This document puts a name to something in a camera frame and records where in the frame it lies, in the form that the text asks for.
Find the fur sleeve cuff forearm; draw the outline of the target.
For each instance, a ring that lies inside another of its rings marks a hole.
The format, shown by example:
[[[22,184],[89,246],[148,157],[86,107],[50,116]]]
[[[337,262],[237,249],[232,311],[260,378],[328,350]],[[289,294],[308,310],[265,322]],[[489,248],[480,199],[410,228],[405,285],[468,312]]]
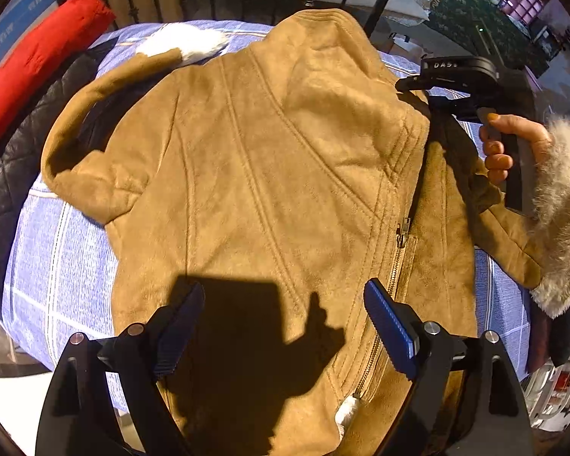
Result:
[[[547,252],[548,269],[570,273],[570,119],[553,119],[549,133],[552,144],[537,166],[534,232]]]

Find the right hand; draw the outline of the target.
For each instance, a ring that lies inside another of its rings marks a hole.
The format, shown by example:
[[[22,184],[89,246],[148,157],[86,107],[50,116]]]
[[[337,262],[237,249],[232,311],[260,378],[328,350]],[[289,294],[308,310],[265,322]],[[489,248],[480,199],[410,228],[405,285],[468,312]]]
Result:
[[[480,129],[480,138],[485,154],[485,167],[489,181],[501,185],[508,177],[508,172],[515,166],[510,156],[511,148],[507,142],[513,138],[524,141],[531,150],[536,164],[541,164],[553,144],[553,137],[546,127],[538,122],[515,114],[498,114],[488,111]]]

